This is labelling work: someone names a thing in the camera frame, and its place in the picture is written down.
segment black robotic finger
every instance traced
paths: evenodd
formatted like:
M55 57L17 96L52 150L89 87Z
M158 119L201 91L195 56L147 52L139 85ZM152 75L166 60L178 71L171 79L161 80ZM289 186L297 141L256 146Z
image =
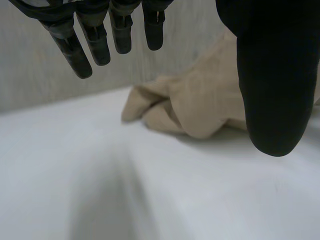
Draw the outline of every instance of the black robotic finger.
M77 2L76 15L92 57L98 66L110 62L107 32L104 19L108 12L110 0L84 0Z
M74 17L70 16L58 22L40 22L49 31L75 74L81 79L89 78L92 68L75 33Z
M216 0L237 36L246 125L261 152L281 157L310 118L320 59L319 0Z
M115 49L119 54L131 51L131 14L141 0L111 0L109 7L110 22Z
M152 51L159 50L163 45L165 9L172 2L173 0L142 0L145 37Z

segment white table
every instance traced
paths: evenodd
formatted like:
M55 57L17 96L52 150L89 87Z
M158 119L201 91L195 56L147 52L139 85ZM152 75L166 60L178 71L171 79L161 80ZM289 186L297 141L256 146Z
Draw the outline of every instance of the white table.
M0 240L320 239L320 108L273 158L122 124L127 95L0 116Z

